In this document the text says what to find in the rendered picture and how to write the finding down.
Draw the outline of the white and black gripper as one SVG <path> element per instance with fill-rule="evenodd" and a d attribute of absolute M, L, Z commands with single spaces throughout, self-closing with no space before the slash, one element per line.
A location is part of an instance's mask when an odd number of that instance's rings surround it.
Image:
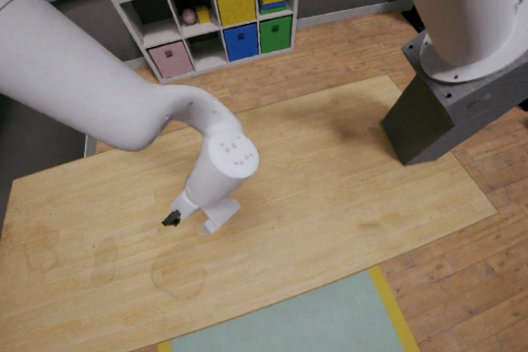
<path fill-rule="evenodd" d="M 170 213 L 165 220 L 162 221 L 164 227 L 172 226 L 177 227 L 180 221 L 184 221 L 187 217 L 190 217 L 195 212 L 197 212 L 200 207 L 194 205 L 186 196 L 185 191 L 183 190 L 172 202 L 170 205 L 172 214 Z M 174 212 L 175 211 L 175 212 Z M 174 212 L 174 213 L 173 213 Z M 179 217 L 179 219 L 177 218 Z M 177 220 L 178 219 L 178 220 Z"/>

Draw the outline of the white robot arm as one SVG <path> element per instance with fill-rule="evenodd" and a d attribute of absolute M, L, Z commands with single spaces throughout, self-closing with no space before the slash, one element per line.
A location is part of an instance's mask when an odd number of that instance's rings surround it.
<path fill-rule="evenodd" d="M 428 32 L 419 61 L 439 82 L 492 76 L 528 49 L 528 0 L 412 1 Z M 227 196 L 259 166 L 213 95 L 148 82 L 46 0 L 0 0 L 0 93 L 127 152 L 150 146 L 171 119 L 192 126 L 204 140 L 184 191 L 208 216 L 207 235 L 241 208 Z"/>

